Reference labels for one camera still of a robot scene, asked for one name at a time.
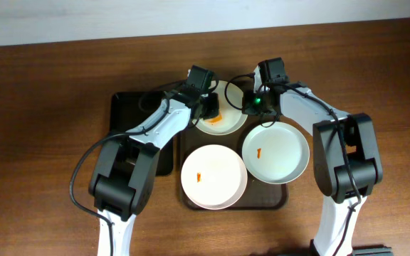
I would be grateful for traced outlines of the white plate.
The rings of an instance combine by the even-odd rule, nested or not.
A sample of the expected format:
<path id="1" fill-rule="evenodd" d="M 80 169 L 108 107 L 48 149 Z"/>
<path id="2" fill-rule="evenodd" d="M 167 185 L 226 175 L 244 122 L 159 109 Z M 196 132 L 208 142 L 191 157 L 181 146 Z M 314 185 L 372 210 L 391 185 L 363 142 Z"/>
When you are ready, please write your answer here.
<path id="1" fill-rule="evenodd" d="M 247 181 L 243 159 L 233 149 L 218 144 L 195 149 L 181 169 L 187 198 L 207 210 L 234 205 L 245 192 Z"/>
<path id="2" fill-rule="evenodd" d="M 276 122 L 253 128 L 245 137 L 241 156 L 249 173 L 269 184 L 289 183 L 302 175 L 310 160 L 306 138 L 294 126 Z"/>
<path id="3" fill-rule="evenodd" d="M 220 122 L 211 124 L 206 120 L 200 119 L 196 127 L 202 132 L 210 135 L 227 135 L 235 132 L 243 126 L 247 119 L 247 114 L 232 107 L 225 98 L 225 86 L 227 82 L 220 80 L 214 90 L 219 96 L 219 114 L 223 119 Z M 236 85 L 230 83 L 227 87 L 227 98 L 237 108 L 242 108 L 243 91 Z"/>

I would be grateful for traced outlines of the green and yellow sponge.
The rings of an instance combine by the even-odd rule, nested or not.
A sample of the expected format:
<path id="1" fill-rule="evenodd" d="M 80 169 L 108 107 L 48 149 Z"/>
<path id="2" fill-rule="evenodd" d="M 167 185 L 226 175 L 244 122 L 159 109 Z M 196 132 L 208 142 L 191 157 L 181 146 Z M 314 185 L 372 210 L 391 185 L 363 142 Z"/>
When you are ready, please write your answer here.
<path id="1" fill-rule="evenodd" d="M 221 114 L 218 114 L 216 117 L 213 117 L 211 119 L 206 119 L 206 122 L 211 123 L 211 124 L 215 124 L 217 122 L 220 122 L 223 119 Z"/>

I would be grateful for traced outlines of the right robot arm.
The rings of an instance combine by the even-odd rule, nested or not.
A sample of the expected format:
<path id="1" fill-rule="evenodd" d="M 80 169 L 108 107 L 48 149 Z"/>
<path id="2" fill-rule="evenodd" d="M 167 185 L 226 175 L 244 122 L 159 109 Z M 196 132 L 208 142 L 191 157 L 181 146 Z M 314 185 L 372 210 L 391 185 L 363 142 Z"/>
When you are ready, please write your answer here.
<path id="1" fill-rule="evenodd" d="M 371 117 L 338 110 L 306 84 L 290 81 L 281 58 L 259 62 L 251 77 L 254 88 L 243 94 L 243 113 L 287 117 L 313 138 L 314 176 L 324 201 L 307 254 L 392 255 L 383 245 L 352 247 L 359 212 L 383 177 Z"/>

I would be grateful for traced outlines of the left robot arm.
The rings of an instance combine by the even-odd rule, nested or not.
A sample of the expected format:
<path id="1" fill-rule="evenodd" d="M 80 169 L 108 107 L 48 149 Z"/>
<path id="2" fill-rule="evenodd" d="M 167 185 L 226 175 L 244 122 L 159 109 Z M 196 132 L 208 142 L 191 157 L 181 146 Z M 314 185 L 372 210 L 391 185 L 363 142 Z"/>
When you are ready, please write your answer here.
<path id="1" fill-rule="evenodd" d="M 213 78 L 212 71 L 192 66 L 146 120 L 98 142 L 102 149 L 88 192 L 100 219 L 99 255 L 129 254 L 135 218 L 151 196 L 162 148 L 191 120 L 218 114 Z"/>

